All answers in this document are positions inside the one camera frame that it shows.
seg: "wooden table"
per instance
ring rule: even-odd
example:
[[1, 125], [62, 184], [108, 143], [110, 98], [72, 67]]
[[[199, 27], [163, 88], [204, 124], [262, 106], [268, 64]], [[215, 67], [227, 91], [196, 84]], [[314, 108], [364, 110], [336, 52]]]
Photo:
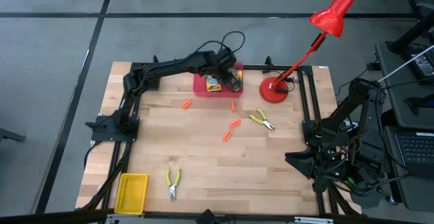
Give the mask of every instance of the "wooden table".
[[[109, 115], [119, 106], [122, 78], [130, 67], [130, 62], [113, 63], [101, 113]], [[313, 67], [313, 73], [321, 116], [327, 117], [336, 108], [330, 72], [327, 67]], [[203, 212], [209, 208], [228, 214], [318, 214], [312, 180], [286, 163], [284, 157], [286, 152], [306, 149], [300, 87], [296, 84], [284, 102], [268, 103], [260, 97], [258, 87], [272, 75], [275, 73], [244, 71], [244, 93], [235, 99], [236, 112], [231, 111], [230, 98], [196, 97], [189, 73], [161, 78], [159, 91], [142, 95], [140, 130], [132, 146], [128, 172], [149, 175], [145, 212]], [[305, 80], [313, 117], [307, 77]], [[186, 99], [193, 103], [182, 110]], [[276, 127], [274, 131], [248, 118], [256, 107], [266, 113]], [[241, 125], [225, 143], [223, 134], [234, 119], [241, 119]], [[103, 142], [90, 153], [77, 207], [87, 204], [106, 180], [113, 145]], [[182, 169], [175, 202], [170, 202], [165, 184], [168, 168], [173, 179], [176, 170]], [[111, 191], [111, 207], [117, 183]], [[360, 210], [348, 194], [343, 195]], [[324, 197], [329, 212], [326, 193]]]

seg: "pink box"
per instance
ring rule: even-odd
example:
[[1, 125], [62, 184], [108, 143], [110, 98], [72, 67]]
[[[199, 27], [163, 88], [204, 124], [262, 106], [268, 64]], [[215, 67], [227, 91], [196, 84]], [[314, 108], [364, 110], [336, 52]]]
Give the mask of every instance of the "pink box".
[[[233, 67], [237, 70], [243, 70], [243, 64], [241, 62], [236, 62]], [[193, 91], [196, 96], [201, 97], [214, 97], [214, 98], [239, 98], [244, 91], [244, 85], [241, 85], [241, 90], [239, 92], [232, 92], [226, 88], [226, 86], [222, 86], [221, 92], [208, 92], [206, 90], [206, 80], [205, 76], [200, 77], [198, 74], [195, 74], [193, 79]]]

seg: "yellow plastic basket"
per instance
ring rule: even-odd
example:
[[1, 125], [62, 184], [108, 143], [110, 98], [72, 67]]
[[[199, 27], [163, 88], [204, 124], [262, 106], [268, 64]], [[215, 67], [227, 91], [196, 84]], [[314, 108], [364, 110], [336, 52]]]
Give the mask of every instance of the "yellow plastic basket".
[[147, 174], [123, 173], [117, 189], [115, 213], [142, 214], [147, 187]]

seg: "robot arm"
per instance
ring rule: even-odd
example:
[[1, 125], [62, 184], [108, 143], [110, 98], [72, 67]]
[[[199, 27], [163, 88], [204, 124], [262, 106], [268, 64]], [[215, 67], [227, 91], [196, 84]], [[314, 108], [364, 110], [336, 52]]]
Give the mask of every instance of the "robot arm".
[[186, 58], [166, 62], [154, 62], [132, 69], [123, 77], [123, 96], [119, 108], [110, 116], [98, 116], [95, 122], [86, 122], [92, 131], [93, 141], [127, 141], [136, 139], [139, 119], [130, 116], [132, 107], [148, 90], [149, 83], [156, 78], [179, 73], [211, 75], [228, 89], [237, 92], [237, 80], [228, 71], [237, 61], [234, 53], [225, 48], [213, 51], [193, 52]]
[[[376, 119], [384, 97], [377, 82], [354, 79], [348, 96], [328, 118], [303, 122], [308, 149], [286, 153], [286, 162], [307, 178], [314, 178], [313, 189], [317, 193], [324, 192], [335, 181], [351, 179], [355, 185], [351, 193], [354, 203], [366, 208], [377, 206], [380, 190], [370, 187], [387, 171], [385, 145]], [[360, 105], [359, 126], [348, 132], [342, 123]]]

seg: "pliers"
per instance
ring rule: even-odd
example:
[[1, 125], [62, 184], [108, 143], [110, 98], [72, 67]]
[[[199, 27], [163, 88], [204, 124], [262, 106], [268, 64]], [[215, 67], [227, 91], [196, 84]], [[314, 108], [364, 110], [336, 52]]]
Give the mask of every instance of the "pliers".
[[170, 182], [170, 170], [169, 169], [167, 170], [167, 172], [165, 174], [165, 182], [166, 182], [167, 186], [169, 187], [170, 201], [176, 200], [176, 187], [178, 186], [180, 179], [181, 179], [181, 169], [178, 169], [178, 171], [176, 173], [176, 180], [175, 180], [174, 184], [172, 184]]
[[265, 116], [264, 112], [259, 108], [256, 108], [256, 111], [260, 114], [262, 119], [258, 119], [254, 115], [249, 115], [250, 119], [252, 119], [254, 122], [256, 122], [260, 125], [266, 126], [270, 130], [274, 130], [275, 126], [272, 123], [270, 123], [269, 121], [267, 121], [267, 117]]

